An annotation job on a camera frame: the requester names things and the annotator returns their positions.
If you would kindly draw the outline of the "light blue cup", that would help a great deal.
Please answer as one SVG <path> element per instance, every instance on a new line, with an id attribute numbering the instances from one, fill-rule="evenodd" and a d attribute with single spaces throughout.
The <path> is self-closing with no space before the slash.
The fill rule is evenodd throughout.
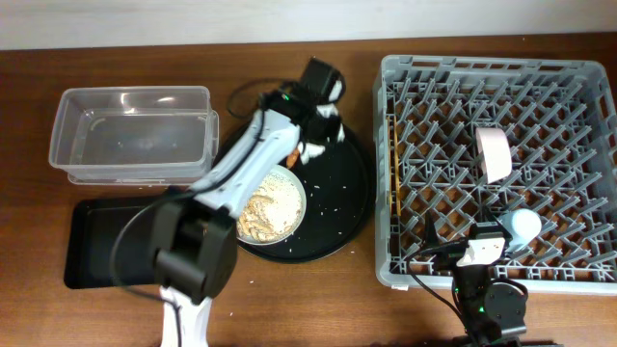
<path id="1" fill-rule="evenodd" d="M 512 239 L 505 251 L 508 254 L 519 252 L 525 248 L 542 230 L 540 216 L 530 209 L 517 209 L 507 212 L 497 218 L 510 233 Z"/>

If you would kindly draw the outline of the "white tissue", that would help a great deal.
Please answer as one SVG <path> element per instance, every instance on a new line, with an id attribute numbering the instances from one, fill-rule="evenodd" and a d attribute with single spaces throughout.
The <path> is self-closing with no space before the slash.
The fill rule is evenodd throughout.
<path id="1" fill-rule="evenodd" d="M 297 145 L 299 158 L 306 164 L 344 140 L 344 127 L 336 106 L 333 103 L 317 106 L 316 115 L 302 130 L 301 140 Z"/>

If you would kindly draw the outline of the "brown sausage piece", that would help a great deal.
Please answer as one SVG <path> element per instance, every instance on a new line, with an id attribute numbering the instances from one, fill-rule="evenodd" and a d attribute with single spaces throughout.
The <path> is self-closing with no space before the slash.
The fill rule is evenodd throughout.
<path id="1" fill-rule="evenodd" d="M 300 151 L 298 149 L 295 149 L 292 153 L 290 153 L 285 160 L 285 166 L 288 169 L 291 169 L 294 167 L 295 163 L 297 162 L 298 158 L 300 156 Z"/>

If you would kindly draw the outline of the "wooden chopstick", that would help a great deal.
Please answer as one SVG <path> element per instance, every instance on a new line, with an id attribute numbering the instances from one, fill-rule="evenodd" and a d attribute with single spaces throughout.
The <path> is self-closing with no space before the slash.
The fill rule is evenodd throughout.
<path id="1" fill-rule="evenodd" d="M 389 184 L 389 192 L 388 192 L 388 196 L 389 196 L 389 215 L 392 215 L 392 183 L 391 183 L 391 179 L 392 179 L 392 173 L 391 173 L 391 148 L 390 148 L 390 130 L 389 130 L 389 126 L 390 126 L 390 121 L 389 118 L 386 117 L 386 150 L 387 150 L 387 159 L 388 159 L 388 168 L 387 168 L 387 174 L 388 174 L 388 178 L 387 178 L 387 183 Z"/>
<path id="2" fill-rule="evenodd" d="M 395 183 L 395 207 L 396 215 L 401 216 L 401 202 L 400 202 L 400 174 L 399 174 L 399 154 L 397 150 L 398 135 L 397 135 L 397 117 L 392 117 L 392 137 L 393 137 L 393 158 L 394 158 L 394 183 Z"/>

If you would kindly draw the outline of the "grey plate with food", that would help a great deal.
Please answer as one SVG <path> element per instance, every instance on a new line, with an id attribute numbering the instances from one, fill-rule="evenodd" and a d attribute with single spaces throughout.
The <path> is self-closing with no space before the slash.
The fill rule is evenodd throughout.
<path id="1" fill-rule="evenodd" d="M 253 246 L 280 243 L 299 228 L 307 206 L 299 178 L 291 170 L 276 166 L 249 198 L 236 224 L 237 238 Z"/>

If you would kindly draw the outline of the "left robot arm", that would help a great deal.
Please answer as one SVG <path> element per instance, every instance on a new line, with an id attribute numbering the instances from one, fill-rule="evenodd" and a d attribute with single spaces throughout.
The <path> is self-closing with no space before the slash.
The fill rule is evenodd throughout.
<path id="1" fill-rule="evenodd" d="M 153 204 L 149 255 L 163 301 L 162 345 L 206 345 L 212 300 L 237 261 L 242 210 L 294 150 L 315 157 L 343 140 L 335 105 L 345 89 L 339 70 L 310 59 L 299 80 L 260 96 L 241 138 L 205 176 Z"/>

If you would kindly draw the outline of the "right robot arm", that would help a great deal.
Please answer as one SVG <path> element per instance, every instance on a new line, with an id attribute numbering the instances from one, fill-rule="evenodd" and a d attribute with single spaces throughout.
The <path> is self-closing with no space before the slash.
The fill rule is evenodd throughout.
<path id="1" fill-rule="evenodd" d="M 526 287 L 491 277 L 491 268 L 505 257 L 511 240 L 505 226 L 490 216 L 473 224 L 467 236 L 442 242 L 433 214 L 425 213 L 419 254 L 434 256 L 436 269 L 452 275 L 454 310 L 466 331 L 456 339 L 460 346 L 518 346 L 519 336 L 526 332 Z"/>

